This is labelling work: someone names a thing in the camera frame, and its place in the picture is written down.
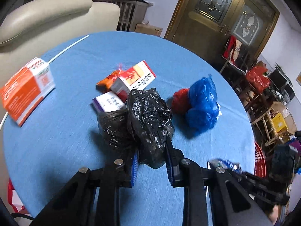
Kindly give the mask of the blue white wrapper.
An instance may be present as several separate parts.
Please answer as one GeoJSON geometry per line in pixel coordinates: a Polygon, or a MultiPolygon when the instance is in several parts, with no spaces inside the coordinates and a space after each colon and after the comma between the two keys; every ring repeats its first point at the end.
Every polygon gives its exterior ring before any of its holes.
{"type": "Polygon", "coordinates": [[[224,169],[228,169],[235,173],[242,174],[240,163],[233,163],[230,160],[215,158],[209,160],[208,164],[211,168],[223,167],[224,169]]]}

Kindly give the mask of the blue plastic bag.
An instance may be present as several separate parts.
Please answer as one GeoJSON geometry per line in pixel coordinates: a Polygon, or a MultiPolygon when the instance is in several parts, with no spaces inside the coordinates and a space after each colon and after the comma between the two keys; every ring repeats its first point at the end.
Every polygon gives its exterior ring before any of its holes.
{"type": "Polygon", "coordinates": [[[212,75],[203,77],[191,85],[188,100],[191,108],[186,113],[186,121],[195,134],[213,129],[221,111],[212,75]]]}

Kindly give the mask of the black plastic trash bag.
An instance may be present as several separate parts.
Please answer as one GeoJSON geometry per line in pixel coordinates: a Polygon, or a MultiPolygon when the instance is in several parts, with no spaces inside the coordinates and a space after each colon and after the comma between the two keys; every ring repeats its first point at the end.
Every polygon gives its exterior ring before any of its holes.
{"type": "Polygon", "coordinates": [[[158,169],[165,164],[166,138],[172,138],[173,113],[155,88],[133,89],[125,108],[98,115],[105,143],[119,153],[138,149],[139,163],[158,169]]]}

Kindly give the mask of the red plastic bag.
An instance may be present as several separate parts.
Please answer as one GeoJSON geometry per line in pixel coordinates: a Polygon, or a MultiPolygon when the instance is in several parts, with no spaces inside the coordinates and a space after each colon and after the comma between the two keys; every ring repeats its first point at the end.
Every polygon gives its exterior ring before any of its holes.
{"type": "Polygon", "coordinates": [[[173,113],[185,114],[190,108],[188,97],[189,88],[183,88],[173,94],[171,109],[173,113]]]}

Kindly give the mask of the red plastic basket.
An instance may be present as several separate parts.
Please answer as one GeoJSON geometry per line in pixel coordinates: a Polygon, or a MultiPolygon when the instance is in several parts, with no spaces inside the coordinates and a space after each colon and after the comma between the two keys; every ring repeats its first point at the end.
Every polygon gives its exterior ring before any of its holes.
{"type": "Polygon", "coordinates": [[[264,154],[258,145],[255,142],[255,167],[254,167],[254,175],[260,178],[266,177],[266,163],[264,154]]]}

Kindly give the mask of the yellow crate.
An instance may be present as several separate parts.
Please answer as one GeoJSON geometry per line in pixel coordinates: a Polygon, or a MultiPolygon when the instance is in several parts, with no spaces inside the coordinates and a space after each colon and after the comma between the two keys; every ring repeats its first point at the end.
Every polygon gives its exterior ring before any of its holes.
{"type": "Polygon", "coordinates": [[[288,130],[288,126],[281,113],[277,113],[277,115],[275,115],[275,117],[272,118],[272,123],[274,125],[276,133],[288,130]]]}

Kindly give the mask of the wooden stool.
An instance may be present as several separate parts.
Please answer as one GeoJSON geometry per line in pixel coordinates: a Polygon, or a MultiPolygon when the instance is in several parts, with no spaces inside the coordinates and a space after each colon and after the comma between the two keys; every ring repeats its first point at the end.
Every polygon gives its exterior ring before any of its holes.
{"type": "Polygon", "coordinates": [[[264,147],[272,147],[279,143],[286,143],[290,140],[291,136],[297,131],[296,123],[293,119],[289,109],[281,102],[273,102],[270,108],[264,112],[261,116],[251,122],[252,126],[257,127],[260,133],[265,138],[263,143],[264,147]],[[272,118],[281,113],[288,126],[288,130],[276,133],[272,118]]]}

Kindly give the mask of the purple white medicine box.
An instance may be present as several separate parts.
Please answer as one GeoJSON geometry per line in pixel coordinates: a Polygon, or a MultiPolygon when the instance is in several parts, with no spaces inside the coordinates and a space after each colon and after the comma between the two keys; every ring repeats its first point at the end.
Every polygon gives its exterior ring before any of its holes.
{"type": "Polygon", "coordinates": [[[112,91],[94,98],[92,105],[97,113],[118,111],[125,108],[124,102],[112,91]]]}

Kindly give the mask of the white thin rod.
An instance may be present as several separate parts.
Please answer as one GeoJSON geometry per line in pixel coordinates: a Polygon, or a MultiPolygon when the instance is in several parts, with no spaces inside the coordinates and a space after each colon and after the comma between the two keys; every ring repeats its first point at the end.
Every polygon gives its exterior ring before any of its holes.
{"type": "MultiPolygon", "coordinates": [[[[82,37],[81,39],[75,41],[73,44],[69,45],[68,47],[66,47],[65,49],[63,49],[61,52],[59,52],[58,54],[56,54],[52,59],[50,59],[48,61],[48,64],[51,64],[54,60],[56,60],[59,56],[61,56],[63,53],[65,53],[67,50],[69,50],[70,48],[72,48],[73,46],[75,46],[76,44],[78,44],[79,42],[85,40],[86,38],[88,38],[89,35],[86,35],[84,37],[82,37]]],[[[8,111],[4,114],[3,119],[1,120],[1,124],[0,124],[0,130],[2,130],[2,127],[8,117],[9,113],[8,111]]]]}

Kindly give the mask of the red bag on chair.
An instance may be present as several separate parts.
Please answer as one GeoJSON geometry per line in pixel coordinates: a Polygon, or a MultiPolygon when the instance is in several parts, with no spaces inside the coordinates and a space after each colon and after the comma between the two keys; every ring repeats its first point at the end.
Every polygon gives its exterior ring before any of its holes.
{"type": "Polygon", "coordinates": [[[262,66],[254,66],[246,73],[246,80],[250,82],[258,93],[269,87],[270,79],[265,75],[268,69],[262,66]]]}

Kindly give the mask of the orange white carton box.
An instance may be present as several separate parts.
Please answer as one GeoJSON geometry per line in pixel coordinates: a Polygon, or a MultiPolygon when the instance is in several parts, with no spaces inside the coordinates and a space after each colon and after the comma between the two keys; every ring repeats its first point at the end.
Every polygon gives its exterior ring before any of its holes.
{"type": "Polygon", "coordinates": [[[22,126],[34,109],[56,87],[49,63],[34,58],[1,89],[1,100],[8,115],[22,126]]]}

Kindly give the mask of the orange snack wrapper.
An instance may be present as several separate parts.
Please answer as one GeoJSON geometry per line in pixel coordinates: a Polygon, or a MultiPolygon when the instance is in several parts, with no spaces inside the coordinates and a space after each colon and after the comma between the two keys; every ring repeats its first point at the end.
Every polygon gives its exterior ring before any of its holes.
{"type": "Polygon", "coordinates": [[[118,64],[117,70],[110,73],[106,78],[100,80],[95,85],[96,89],[102,93],[109,92],[113,83],[117,80],[119,76],[125,71],[123,70],[123,65],[120,63],[118,64]]]}

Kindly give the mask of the red yellow medicine box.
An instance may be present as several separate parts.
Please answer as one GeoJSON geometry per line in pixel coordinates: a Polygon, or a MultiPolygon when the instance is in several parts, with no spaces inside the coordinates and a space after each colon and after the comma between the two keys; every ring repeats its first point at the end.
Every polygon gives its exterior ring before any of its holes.
{"type": "Polygon", "coordinates": [[[144,90],[155,78],[155,73],[143,60],[118,76],[110,89],[125,102],[131,90],[144,90]]]}

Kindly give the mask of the red hanging clothes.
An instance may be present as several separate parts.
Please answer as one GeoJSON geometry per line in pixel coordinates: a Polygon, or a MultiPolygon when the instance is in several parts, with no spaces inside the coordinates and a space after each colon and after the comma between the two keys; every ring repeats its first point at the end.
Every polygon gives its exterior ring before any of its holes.
{"type": "Polygon", "coordinates": [[[231,35],[227,41],[226,49],[223,52],[223,57],[229,60],[232,64],[235,64],[239,53],[242,43],[233,35],[231,35]]]}

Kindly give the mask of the beige leather sofa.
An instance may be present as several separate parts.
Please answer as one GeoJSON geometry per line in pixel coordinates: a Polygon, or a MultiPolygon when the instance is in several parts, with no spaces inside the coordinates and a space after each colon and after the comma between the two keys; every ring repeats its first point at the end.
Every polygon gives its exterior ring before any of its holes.
{"type": "Polygon", "coordinates": [[[34,0],[1,23],[1,85],[34,57],[70,39],[115,31],[120,8],[93,0],[34,0]]]}

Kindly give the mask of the brown cardboard box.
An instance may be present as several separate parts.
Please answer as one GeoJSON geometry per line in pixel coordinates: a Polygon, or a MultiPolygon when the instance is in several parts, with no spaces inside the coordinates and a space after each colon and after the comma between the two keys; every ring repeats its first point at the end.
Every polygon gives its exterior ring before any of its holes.
{"type": "Polygon", "coordinates": [[[135,28],[135,32],[147,34],[147,35],[154,35],[154,36],[161,36],[163,29],[160,27],[152,26],[149,24],[137,24],[135,28]]]}

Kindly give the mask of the brown wooden door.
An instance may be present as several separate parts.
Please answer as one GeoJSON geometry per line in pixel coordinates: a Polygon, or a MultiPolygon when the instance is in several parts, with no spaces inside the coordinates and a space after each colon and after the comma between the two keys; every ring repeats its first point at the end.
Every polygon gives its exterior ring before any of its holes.
{"type": "Polygon", "coordinates": [[[257,59],[279,15],[270,0],[178,0],[165,39],[218,64],[234,36],[257,59]]]}

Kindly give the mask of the dark wooden cabinet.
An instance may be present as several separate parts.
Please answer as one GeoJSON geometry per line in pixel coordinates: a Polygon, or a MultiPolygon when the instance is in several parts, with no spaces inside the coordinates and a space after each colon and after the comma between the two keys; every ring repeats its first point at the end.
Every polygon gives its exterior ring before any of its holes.
{"type": "Polygon", "coordinates": [[[146,10],[152,6],[144,0],[93,0],[94,2],[113,3],[120,8],[116,31],[134,32],[136,25],[144,20],[146,10]]]}

